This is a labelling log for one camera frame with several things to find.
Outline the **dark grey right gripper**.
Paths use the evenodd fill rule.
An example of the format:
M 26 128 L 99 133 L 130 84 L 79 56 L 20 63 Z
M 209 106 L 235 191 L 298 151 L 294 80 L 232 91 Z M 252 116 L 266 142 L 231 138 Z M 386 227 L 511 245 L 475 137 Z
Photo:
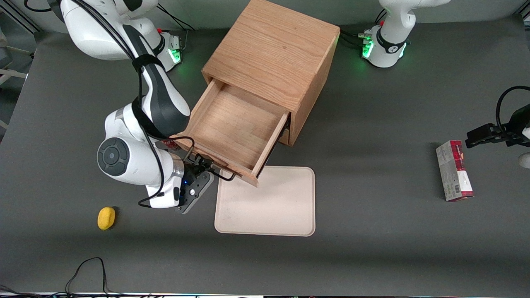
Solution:
M 195 166 L 198 169 L 207 169 L 208 172 L 201 172 L 197 176 L 187 174 L 183 178 L 177 206 L 177 212 L 179 214 L 188 213 L 195 203 L 198 202 L 214 181 L 213 175 L 216 177 L 220 176 L 219 169 L 211 165 L 211 159 L 208 156 L 196 155 Z

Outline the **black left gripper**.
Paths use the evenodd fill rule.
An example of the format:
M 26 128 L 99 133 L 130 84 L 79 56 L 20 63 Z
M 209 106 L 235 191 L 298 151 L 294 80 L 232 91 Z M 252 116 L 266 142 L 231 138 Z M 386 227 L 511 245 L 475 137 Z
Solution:
M 473 148 L 481 144 L 501 143 L 502 138 L 506 144 L 512 144 L 512 137 L 509 128 L 512 128 L 513 137 L 522 146 L 529 146 L 529 123 L 530 104 L 516 110 L 510 122 L 501 125 L 501 130 L 494 124 L 484 124 L 466 133 L 466 147 Z

